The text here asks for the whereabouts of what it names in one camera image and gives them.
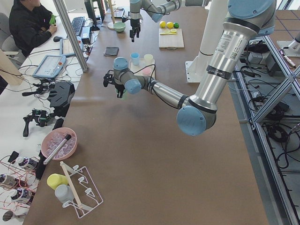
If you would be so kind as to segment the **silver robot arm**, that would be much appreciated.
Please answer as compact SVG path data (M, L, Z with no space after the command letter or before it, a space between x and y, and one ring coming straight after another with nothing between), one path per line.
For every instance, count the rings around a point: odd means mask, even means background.
M149 0L130 2L130 37L139 36L145 10L153 21L158 22L182 5L186 7L209 6L199 54L194 62L196 93L187 96L150 76L135 75L128 61L118 57L113 63L112 83L122 95L124 91L136 94L147 90L163 102L178 109L177 124L187 135L199 135L211 128L217 118L217 101L234 67L249 40L266 36L275 26L276 2L274 0L169 0L154 6Z
M140 20L141 9L143 9L154 22L159 22L162 17L172 11L176 11L181 7L181 0L168 0L166 3L155 6L151 0L131 0L130 1L130 38L131 41L135 41L135 37L139 38L141 31Z

